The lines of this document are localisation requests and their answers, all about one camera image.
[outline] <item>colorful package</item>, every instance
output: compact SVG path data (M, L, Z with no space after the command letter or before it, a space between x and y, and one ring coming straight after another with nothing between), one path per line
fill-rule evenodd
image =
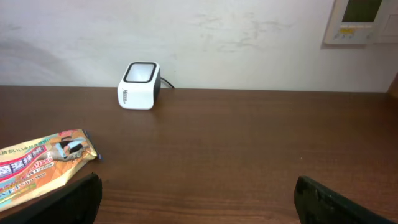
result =
M96 156L82 129L0 149L0 211L65 185Z

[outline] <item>brown wooden edge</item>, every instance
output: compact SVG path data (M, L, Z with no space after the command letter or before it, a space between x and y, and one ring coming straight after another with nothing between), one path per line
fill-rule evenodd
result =
M392 97L398 98L398 73L388 89L388 94L390 94Z

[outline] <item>white control panel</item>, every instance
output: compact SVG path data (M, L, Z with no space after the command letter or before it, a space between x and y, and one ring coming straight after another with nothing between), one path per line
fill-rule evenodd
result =
M336 0L325 43L398 43L398 0Z

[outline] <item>light switch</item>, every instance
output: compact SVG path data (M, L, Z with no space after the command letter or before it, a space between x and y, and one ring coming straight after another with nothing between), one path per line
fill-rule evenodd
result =
M383 35L398 36L398 15L390 15L386 27L384 28Z

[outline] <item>power cord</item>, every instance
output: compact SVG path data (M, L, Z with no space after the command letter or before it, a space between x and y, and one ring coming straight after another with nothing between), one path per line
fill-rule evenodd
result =
M163 82L166 82L171 88L174 88L174 86L173 86L169 81L167 81L165 78L161 77L160 79L161 79Z

